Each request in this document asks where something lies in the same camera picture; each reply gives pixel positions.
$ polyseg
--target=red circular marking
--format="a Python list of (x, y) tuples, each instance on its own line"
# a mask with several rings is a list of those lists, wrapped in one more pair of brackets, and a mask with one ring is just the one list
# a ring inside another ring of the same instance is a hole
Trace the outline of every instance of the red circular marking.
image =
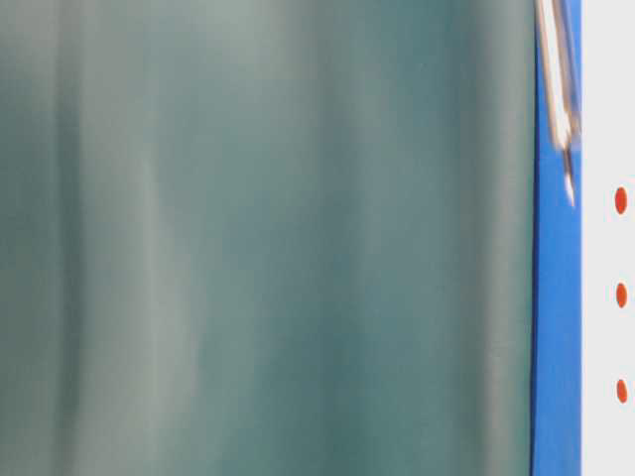
[(621, 215), (626, 211), (626, 205), (628, 204), (628, 197), (626, 196), (626, 190), (623, 186), (620, 186), (615, 191), (615, 209)]
[(626, 287), (622, 283), (617, 285), (617, 290), (615, 290), (617, 305), (624, 307), (626, 305), (627, 295), (628, 293), (626, 293)]
[(620, 379), (617, 381), (617, 400), (619, 400), (622, 404), (625, 404), (627, 399), (628, 392), (626, 391), (626, 384)]

